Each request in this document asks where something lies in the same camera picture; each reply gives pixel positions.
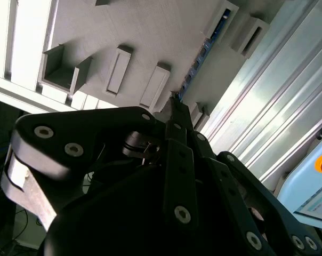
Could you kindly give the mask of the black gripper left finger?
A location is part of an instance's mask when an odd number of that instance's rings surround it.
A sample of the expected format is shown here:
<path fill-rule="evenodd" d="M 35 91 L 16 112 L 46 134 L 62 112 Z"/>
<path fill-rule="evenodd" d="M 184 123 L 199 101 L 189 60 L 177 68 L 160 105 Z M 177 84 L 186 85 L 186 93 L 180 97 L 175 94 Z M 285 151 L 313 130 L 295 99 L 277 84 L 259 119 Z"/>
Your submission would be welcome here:
<path fill-rule="evenodd" d="M 26 115 L 11 139 L 11 183 L 48 232 L 70 203 L 139 167 L 165 172 L 163 211 L 198 227 L 194 154 L 170 98 L 162 122 L 142 107 Z"/>

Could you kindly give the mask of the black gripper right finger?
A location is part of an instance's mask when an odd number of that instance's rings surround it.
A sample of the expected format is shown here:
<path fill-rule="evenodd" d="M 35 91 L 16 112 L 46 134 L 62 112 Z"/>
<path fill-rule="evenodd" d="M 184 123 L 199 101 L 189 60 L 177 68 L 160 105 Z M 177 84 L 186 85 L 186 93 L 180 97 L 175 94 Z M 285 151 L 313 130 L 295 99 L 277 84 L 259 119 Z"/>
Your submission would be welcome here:
<path fill-rule="evenodd" d="M 233 154 L 216 155 L 195 131 L 188 107 L 176 102 L 176 119 L 187 130 L 201 191 L 199 204 L 212 238 L 225 255 L 322 255 L 312 235 Z"/>

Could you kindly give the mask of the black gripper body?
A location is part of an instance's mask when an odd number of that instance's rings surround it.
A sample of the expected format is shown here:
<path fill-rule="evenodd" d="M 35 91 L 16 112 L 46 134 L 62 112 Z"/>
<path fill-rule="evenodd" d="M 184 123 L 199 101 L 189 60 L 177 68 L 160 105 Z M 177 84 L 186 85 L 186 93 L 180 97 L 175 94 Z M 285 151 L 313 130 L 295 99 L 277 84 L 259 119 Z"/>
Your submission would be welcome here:
<path fill-rule="evenodd" d="M 198 227 L 163 211 L 165 172 L 139 167 L 110 188 L 66 206 L 53 220 L 43 255 L 267 255 L 251 216 L 242 231 L 229 215 L 208 169 L 195 181 Z"/>

